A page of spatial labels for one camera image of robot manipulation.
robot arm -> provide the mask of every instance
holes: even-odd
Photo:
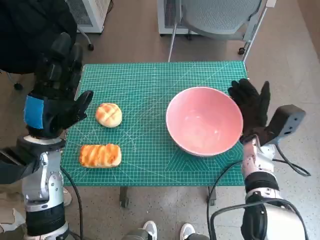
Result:
[[[82,48],[62,33],[38,63],[27,95],[24,122],[29,135],[0,150],[0,184],[22,181],[26,240],[73,239],[65,220],[60,170],[63,130],[87,117],[93,92],[74,100],[82,71]]]
[[[300,216],[283,199],[276,175],[274,157],[279,140],[294,133],[306,113],[295,105],[279,107],[268,126],[269,83],[258,94],[252,84],[241,79],[233,82],[229,94],[239,106],[243,120],[244,146],[242,175],[245,203],[268,203],[245,207],[241,233],[244,240],[305,240],[308,235]]]
[[[283,199],[274,174],[275,150],[273,144],[261,146],[257,136],[245,143],[242,174],[246,204]],[[303,223],[297,214],[277,201],[245,208],[241,233],[244,240],[306,239]]]

bowl rim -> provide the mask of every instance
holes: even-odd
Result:
[[[240,131],[240,133],[239,133],[239,137],[237,138],[237,140],[235,140],[229,148],[226,147],[224,150],[216,151],[216,152],[213,152],[213,153],[197,152],[197,151],[190,150],[190,149],[188,149],[187,147],[183,146],[183,144],[180,144],[180,143],[172,136],[172,134],[171,134],[171,132],[170,132],[170,128],[169,128],[169,126],[168,126],[168,110],[169,110],[169,108],[171,107],[171,105],[173,104],[174,100],[175,100],[179,95],[183,94],[184,92],[193,90],[193,89],[209,89],[209,90],[213,90],[213,91],[215,91],[215,92],[218,92],[218,93],[220,93],[220,94],[225,95],[227,98],[229,98],[229,99],[232,101],[232,104],[233,104],[234,106],[236,106],[236,109],[237,109],[236,112],[237,112],[237,114],[239,114],[240,119],[241,119],[241,131]],[[168,130],[169,135],[171,136],[171,138],[172,138],[172,139],[174,140],[174,142],[175,142],[180,148],[182,148],[184,151],[186,151],[187,153],[190,153],[190,154],[192,154],[192,155],[196,155],[196,156],[200,156],[200,157],[212,157],[212,156],[215,156],[215,155],[218,155],[218,154],[222,154],[222,153],[228,151],[229,149],[231,149],[234,145],[236,145],[236,143],[239,141],[240,136],[241,136],[241,134],[242,134],[242,129],[243,129],[243,127],[244,127],[244,119],[243,119],[242,113],[241,113],[241,111],[240,111],[240,108],[238,107],[238,105],[235,103],[235,101],[233,101],[233,99],[232,99],[229,95],[225,94],[224,92],[222,92],[222,91],[220,91],[220,90],[218,90],[218,89],[212,88],[212,87],[208,87],[208,86],[194,86],[194,87],[189,87],[189,88],[187,88],[187,89],[185,89],[185,90],[180,91],[179,93],[177,93],[177,94],[171,99],[171,101],[170,101],[169,104],[168,104],[168,107],[166,108],[166,113],[165,113],[165,125],[166,125],[166,129]]]

green cutting mat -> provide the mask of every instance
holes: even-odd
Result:
[[[240,143],[215,157],[195,157],[180,150],[166,128],[166,109],[180,91],[208,86],[227,93],[232,80],[246,78],[242,61],[89,64],[83,69],[79,92],[94,96],[87,118],[68,131],[62,166],[78,186],[209,186],[222,170],[242,159]],[[123,120],[106,128],[95,120],[101,103],[116,103]],[[118,144],[120,166],[85,168],[78,162],[85,144]],[[222,186],[242,185],[236,166]]]

pink bowl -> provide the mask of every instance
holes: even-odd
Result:
[[[173,140],[187,153],[209,157],[237,143],[243,118],[236,103],[223,92],[192,87],[171,100],[166,126]]]

table leg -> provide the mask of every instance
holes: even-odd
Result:
[[[128,191],[128,187],[127,186],[121,186],[120,187],[119,200],[120,200],[120,206],[122,208],[128,207],[128,204],[129,204],[129,198],[127,197],[127,191]]]
[[[209,201],[210,206],[216,205],[216,200],[217,200],[216,189],[213,189],[211,198],[209,199],[209,196],[208,196],[208,197],[207,197],[207,200]]]

